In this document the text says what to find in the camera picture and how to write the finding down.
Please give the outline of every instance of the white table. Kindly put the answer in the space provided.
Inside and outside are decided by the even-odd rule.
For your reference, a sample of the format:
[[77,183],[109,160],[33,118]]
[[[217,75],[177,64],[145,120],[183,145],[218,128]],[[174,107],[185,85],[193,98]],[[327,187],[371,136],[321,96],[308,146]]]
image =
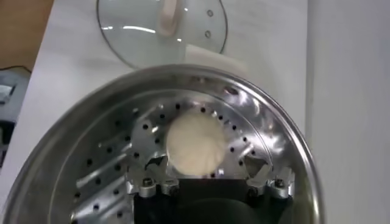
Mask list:
[[[307,0],[223,3],[229,19],[225,54],[246,62],[246,79],[280,102],[304,131]],[[131,71],[104,42],[95,10],[96,0],[54,2],[1,170],[0,208],[29,153],[53,123],[92,90]]]

